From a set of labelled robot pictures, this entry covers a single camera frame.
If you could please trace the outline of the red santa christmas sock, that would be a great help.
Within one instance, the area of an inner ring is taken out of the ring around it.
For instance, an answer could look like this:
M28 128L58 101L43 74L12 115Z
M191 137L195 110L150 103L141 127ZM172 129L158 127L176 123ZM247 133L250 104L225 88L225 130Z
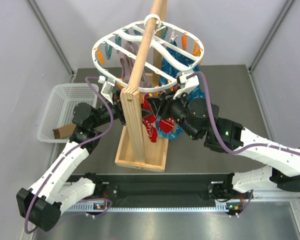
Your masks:
M161 118L158 122L159 129L165 133L169 134L175 126L175 121L172 117L168 117L166 119Z

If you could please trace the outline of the white oval clip hanger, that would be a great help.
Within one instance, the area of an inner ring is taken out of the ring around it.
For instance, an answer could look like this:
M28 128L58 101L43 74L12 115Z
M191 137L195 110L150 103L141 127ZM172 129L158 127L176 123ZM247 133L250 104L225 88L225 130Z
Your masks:
M150 49L154 49L159 54L167 60L169 64L171 64L174 68L179 70L180 72L193 70L193 68L198 65L205 54L205 47L203 43L192 33L185 31L182 28L177 27L176 25L173 25L171 23L162 21L160 17L157 14L151 13L146 16L144 20L135 21L132 22L118 30L115 30L114 32L102 37L99 39L92 48L91 51L91 57L94 61L94 66L96 69L102 74L102 76L105 76L106 78L112 78L115 81L115 84L119 84L120 86L126 88L128 87L128 83L125 83L122 79L114 76L109 71L107 71L105 68L102 67L103 58L102 54L100 52L100 45L103 44L105 46L110 46L116 51L120 51L127 55L128 57L134 59L136 61L137 55L134 55L130 53L129 51L125 50L121 45L117 44L116 42L111 41L111 38L121 38L126 40L130 43L140 43L142 41L142 37L145 33L145 28L147 26L147 23L149 19L155 18L156 24L154 29L153 37L150 41ZM186 51L185 48L179 48L164 39L156 36L156 33L164 28L172 29L173 32L178 31L182 34L184 34L186 37L190 37L193 39L194 44L198 46L197 52L195 53L189 53ZM144 68L148 68L151 71L153 71L155 74L160 75L168 80L168 84L162 85L160 87L152 87L152 88L143 88L138 87L138 92L140 93L156 93L156 92L162 92L164 90L167 90L177 84L177 79L175 77L172 77L166 73L164 73L161 69L158 67L145 62Z

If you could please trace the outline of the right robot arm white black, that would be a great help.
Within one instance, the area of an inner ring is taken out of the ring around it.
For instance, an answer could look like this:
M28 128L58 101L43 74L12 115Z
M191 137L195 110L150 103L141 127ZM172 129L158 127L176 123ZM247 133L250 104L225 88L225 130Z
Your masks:
M203 145L211 151L246 157L264 165L228 174L219 184L227 197L271 187L300 192L300 148L281 145L240 123L219 117L219 107L206 98L190 100L187 93L174 98L174 93L167 91L159 96L147 94L143 103L149 105L155 117L174 121L192 140L204 139Z

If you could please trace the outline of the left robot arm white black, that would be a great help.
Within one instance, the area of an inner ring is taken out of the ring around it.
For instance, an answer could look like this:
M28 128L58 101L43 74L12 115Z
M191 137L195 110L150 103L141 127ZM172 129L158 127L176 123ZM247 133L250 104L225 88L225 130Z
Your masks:
M63 151L43 176L29 188L21 188L16 194L19 214L24 218L24 231L33 233L28 224L45 232L52 230L60 217L73 205L89 198L104 199L102 180L94 173L86 173L68 187L64 187L74 170L97 147L106 132L95 128L106 123L113 124L120 119L125 122L120 90L110 100L101 94L97 96L103 102L100 108L94 108L81 102L73 110L73 123L76 125Z

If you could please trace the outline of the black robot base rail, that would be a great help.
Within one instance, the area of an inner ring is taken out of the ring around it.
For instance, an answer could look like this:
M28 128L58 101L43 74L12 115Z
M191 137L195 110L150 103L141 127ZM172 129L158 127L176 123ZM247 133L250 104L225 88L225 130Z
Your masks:
M105 197L114 208L212 207L215 200L249 199L251 191L232 189L231 174L156 173L96 174L93 197Z

